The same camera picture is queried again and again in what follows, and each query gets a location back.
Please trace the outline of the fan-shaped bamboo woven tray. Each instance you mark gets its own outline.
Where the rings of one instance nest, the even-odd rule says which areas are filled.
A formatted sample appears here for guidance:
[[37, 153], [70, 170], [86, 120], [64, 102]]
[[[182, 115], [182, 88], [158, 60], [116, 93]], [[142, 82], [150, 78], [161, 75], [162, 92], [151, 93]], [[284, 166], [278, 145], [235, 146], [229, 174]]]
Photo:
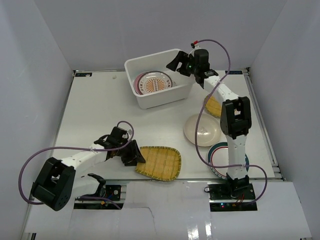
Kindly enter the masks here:
[[142, 146], [140, 152], [145, 163], [137, 163], [136, 173], [162, 182], [171, 182], [179, 176], [182, 157], [177, 149], [167, 146]]

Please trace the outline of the orange sunburst pattern plate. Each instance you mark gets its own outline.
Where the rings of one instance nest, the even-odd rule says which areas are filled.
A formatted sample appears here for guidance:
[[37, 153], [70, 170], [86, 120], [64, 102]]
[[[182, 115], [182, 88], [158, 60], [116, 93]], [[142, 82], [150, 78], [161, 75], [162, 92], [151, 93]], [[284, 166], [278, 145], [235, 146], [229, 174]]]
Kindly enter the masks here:
[[163, 91], [174, 86], [171, 77], [162, 71], [147, 71], [145, 78], [147, 80], [145, 85], [147, 94]]

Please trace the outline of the pink plastic plate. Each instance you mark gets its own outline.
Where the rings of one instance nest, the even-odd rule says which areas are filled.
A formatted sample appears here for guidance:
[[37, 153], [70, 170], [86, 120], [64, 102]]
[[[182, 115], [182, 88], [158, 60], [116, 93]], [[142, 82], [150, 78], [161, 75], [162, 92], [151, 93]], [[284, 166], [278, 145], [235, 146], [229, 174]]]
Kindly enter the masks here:
[[146, 74], [147, 72], [143, 72], [141, 74], [139, 74], [136, 79], [134, 80], [134, 89], [135, 92], [139, 95], [145, 95], [147, 94], [147, 90], [146, 90]]

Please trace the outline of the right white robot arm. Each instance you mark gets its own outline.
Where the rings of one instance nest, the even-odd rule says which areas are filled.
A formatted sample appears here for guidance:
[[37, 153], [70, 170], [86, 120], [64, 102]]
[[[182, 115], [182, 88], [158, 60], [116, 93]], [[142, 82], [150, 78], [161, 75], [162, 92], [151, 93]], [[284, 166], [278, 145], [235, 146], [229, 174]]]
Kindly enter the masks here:
[[235, 94], [223, 83], [223, 77], [210, 68], [209, 52], [196, 49], [193, 54], [178, 51], [166, 68], [183, 76], [195, 77], [210, 98], [221, 104], [220, 129], [226, 137], [228, 146], [228, 167], [226, 173], [226, 195], [236, 200], [249, 186], [245, 144], [252, 126], [251, 104], [248, 97]]

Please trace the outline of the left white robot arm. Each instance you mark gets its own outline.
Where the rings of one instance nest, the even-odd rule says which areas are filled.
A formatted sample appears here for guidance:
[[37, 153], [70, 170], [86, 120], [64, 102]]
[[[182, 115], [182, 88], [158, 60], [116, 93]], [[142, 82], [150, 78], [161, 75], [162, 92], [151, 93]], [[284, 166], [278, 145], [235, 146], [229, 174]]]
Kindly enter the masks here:
[[132, 134], [115, 126], [110, 134], [95, 140], [89, 150], [63, 159], [48, 158], [32, 184], [31, 194], [54, 211], [61, 210], [71, 197], [107, 199], [110, 194], [106, 180], [95, 173], [84, 172], [114, 157], [119, 157], [126, 167], [146, 162]]

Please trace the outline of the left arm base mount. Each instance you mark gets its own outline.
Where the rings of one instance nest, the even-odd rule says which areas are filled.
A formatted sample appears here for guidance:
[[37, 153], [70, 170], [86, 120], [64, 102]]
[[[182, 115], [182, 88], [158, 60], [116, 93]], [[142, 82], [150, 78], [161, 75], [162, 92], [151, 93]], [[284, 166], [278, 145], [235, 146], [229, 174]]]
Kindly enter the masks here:
[[75, 180], [72, 194], [77, 201], [100, 201], [101, 206], [121, 210], [122, 207], [116, 203], [121, 200], [121, 191], [121, 185], [108, 184], [103, 177], [88, 173]]

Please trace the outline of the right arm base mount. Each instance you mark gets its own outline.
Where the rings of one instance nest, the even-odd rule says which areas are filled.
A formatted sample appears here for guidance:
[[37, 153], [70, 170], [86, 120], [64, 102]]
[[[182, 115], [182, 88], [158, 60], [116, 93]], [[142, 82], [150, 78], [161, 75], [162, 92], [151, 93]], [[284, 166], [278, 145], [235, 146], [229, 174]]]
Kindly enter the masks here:
[[231, 197], [227, 193], [224, 184], [209, 184], [204, 188], [209, 196], [209, 207], [214, 212], [255, 212], [258, 210], [257, 203], [250, 203], [256, 199], [253, 185], [244, 190], [239, 196]]

